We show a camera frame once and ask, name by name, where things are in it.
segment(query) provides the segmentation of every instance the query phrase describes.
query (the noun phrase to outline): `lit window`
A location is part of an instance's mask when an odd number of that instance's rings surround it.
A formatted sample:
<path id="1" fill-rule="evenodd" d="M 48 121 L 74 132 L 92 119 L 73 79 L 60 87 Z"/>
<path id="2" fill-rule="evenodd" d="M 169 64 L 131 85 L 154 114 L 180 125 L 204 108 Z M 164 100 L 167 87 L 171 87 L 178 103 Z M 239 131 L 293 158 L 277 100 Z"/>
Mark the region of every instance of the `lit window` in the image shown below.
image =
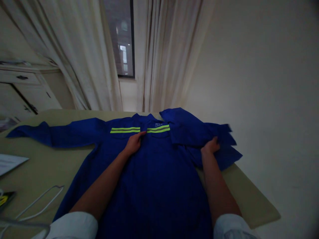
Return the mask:
<path id="1" fill-rule="evenodd" d="M 135 77 L 133 0 L 104 0 L 119 77 Z"/>

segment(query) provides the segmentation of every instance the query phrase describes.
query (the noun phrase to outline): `window frame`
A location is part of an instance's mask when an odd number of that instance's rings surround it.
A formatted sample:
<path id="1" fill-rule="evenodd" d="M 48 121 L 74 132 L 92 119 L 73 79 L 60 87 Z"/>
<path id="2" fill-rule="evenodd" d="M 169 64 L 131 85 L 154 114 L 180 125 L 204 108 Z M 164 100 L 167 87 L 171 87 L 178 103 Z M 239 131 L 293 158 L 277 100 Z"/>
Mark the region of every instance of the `window frame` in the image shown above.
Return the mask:
<path id="1" fill-rule="evenodd" d="M 132 60 L 133 60 L 133 76 L 117 74 L 118 78 L 135 79 L 135 44 L 134 44 L 134 11 L 133 0 L 130 0 L 130 12 L 131 12 L 131 39 L 132 39 Z"/>

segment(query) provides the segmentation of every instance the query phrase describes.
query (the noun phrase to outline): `blue work shirt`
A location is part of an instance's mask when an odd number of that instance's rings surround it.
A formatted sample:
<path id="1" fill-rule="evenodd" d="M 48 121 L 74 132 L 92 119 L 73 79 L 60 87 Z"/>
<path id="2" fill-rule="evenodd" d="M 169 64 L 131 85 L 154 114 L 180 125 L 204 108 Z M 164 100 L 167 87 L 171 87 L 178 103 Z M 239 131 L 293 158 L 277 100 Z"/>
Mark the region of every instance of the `blue work shirt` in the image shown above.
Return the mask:
<path id="1" fill-rule="evenodd" d="M 7 137 L 31 137 L 59 148 L 95 144 L 75 175 L 54 221 L 67 214 L 85 191 L 125 148 L 130 136 L 147 131 L 141 148 L 123 169 L 99 221 L 96 238 L 212 238 L 205 190 L 195 170 L 202 167 L 200 148 L 218 136 L 216 160 L 221 170 L 241 158 L 228 125 L 203 123 L 177 108 L 114 119 L 98 118 L 66 126 L 20 126 Z"/>

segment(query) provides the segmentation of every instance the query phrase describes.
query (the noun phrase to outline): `table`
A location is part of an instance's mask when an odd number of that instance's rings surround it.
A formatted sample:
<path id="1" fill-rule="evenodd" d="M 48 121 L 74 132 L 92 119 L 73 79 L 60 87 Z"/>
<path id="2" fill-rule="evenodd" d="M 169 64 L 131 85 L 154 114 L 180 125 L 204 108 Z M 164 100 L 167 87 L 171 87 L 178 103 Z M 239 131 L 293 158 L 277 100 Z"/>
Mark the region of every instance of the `table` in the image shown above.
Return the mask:
<path id="1" fill-rule="evenodd" d="M 131 117 L 134 114 L 135 112 L 47 110 L 31 119 L 19 123 L 17 126 L 38 126 L 43 121 L 46 121 L 50 126 L 67 125 L 72 121 L 94 117 L 109 121 L 117 118 Z M 154 113 L 153 116 L 157 119 L 161 119 L 158 113 Z M 43 214 L 29 220 L 29 222 L 50 224 L 73 177 L 94 146 L 89 145 L 70 149 L 50 148 L 31 138 L 7 139 L 5 136 L 10 130 L 0 134 L 0 153 L 23 156 L 30 159 L 0 177 L 0 188 L 5 192 L 17 192 L 16 197 L 4 209 L 1 216 L 15 218 L 19 212 L 50 187 L 54 185 L 65 185 L 62 193 Z M 203 173 L 199 169 L 197 169 L 197 171 L 203 183 Z M 223 171 L 223 177 L 239 205 L 243 218 L 252 229 L 280 219 L 280 214 L 277 209 L 236 164 Z M 37 202 L 36 205 L 30 208 L 25 213 L 25 216 L 40 211 L 57 192 L 58 189 L 50 191 L 44 198 Z M 5 238 L 30 238 L 40 231 L 41 229 L 36 228 L 23 229 L 10 227 L 5 233 Z"/>

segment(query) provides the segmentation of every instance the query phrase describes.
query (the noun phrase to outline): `yellow reflective stripe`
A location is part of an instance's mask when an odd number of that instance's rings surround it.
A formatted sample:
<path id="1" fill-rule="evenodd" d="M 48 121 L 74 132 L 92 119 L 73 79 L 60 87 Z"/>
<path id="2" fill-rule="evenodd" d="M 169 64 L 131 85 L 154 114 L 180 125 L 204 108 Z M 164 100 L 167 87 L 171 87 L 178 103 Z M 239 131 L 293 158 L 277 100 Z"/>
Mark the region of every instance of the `yellow reflective stripe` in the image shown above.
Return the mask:
<path id="1" fill-rule="evenodd" d="M 132 132 L 139 133 L 140 130 L 139 130 L 139 129 L 132 129 L 132 130 L 113 130 L 113 131 L 111 131 L 110 133 L 132 133 Z"/>
<path id="2" fill-rule="evenodd" d="M 111 130 L 129 130 L 129 129 L 141 129 L 140 127 L 130 127 L 130 128 L 112 128 Z"/>
<path id="3" fill-rule="evenodd" d="M 169 125 L 163 125 L 157 128 L 147 128 L 147 130 L 158 130 L 158 129 L 162 129 L 162 128 L 169 128 Z"/>
<path id="4" fill-rule="evenodd" d="M 170 130 L 170 128 L 165 128 L 165 129 L 157 130 L 157 131 L 147 130 L 147 133 L 162 133 L 162 132 L 169 131 L 169 130 Z"/>

